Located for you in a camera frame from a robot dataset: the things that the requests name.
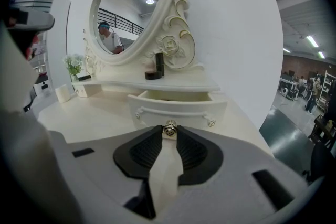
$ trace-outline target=railing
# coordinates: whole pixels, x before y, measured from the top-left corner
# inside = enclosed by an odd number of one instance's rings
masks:
[[[34,8],[43,12],[50,12],[52,3],[53,0],[10,0],[9,4]]]
[[[143,28],[141,26],[102,8],[100,8],[98,11],[97,22],[98,24],[100,22],[106,22],[111,27],[118,28],[136,35],[140,35],[143,31]]]

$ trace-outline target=white backdrop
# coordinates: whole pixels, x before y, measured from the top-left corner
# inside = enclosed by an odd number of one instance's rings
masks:
[[[188,23],[207,73],[260,128],[281,73],[283,36],[276,0],[189,0]],[[92,0],[71,0],[68,53],[84,54]]]

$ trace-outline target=small plant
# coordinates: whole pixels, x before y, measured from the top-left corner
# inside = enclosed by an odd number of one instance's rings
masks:
[[[72,81],[78,80],[77,74],[82,70],[83,61],[84,57],[79,54],[66,55],[64,57],[63,62],[71,75]]]

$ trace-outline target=ceiling light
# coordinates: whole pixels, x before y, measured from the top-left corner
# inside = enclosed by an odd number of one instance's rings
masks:
[[[319,51],[319,55],[321,56],[322,59],[325,59],[323,53],[321,51]]]
[[[154,4],[154,2],[155,2],[154,0],[146,0],[146,3],[149,4],[149,5]]]
[[[308,36],[307,38],[310,41],[310,43],[313,44],[314,47],[316,47],[316,48],[319,47],[319,45],[317,45],[317,43],[315,42],[315,40],[311,36]]]

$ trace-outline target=drawer handle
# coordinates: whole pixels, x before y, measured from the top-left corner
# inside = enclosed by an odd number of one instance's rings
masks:
[[[163,116],[183,116],[183,117],[196,117],[201,116],[207,120],[208,127],[212,127],[216,124],[216,120],[210,115],[208,112],[170,112],[170,111],[162,111],[162,110],[156,110],[156,109],[149,109],[145,107],[140,107],[135,113],[135,117],[140,120],[141,114],[147,112],[147,113],[153,113]]]

